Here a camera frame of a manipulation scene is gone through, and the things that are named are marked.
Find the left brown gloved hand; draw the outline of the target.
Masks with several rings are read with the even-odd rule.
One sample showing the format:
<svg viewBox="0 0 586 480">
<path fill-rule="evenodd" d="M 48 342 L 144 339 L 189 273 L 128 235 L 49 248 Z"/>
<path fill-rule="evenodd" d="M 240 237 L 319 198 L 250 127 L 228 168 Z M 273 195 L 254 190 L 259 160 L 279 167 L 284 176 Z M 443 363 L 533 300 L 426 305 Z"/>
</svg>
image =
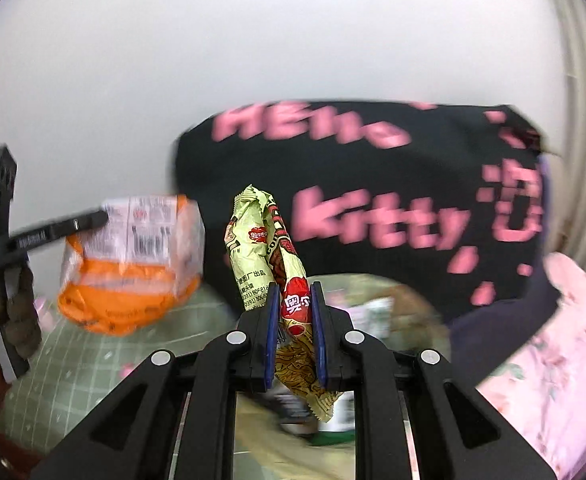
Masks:
<svg viewBox="0 0 586 480">
<path fill-rule="evenodd" d="M 4 326 L 5 335 L 9 344 L 24 360 L 29 359 L 42 342 L 42 331 L 38 324 L 38 315 L 34 308 L 33 273 L 28 266 L 20 272 L 18 290 L 2 304 L 0 286 L 0 319 L 7 315 Z"/>
</svg>

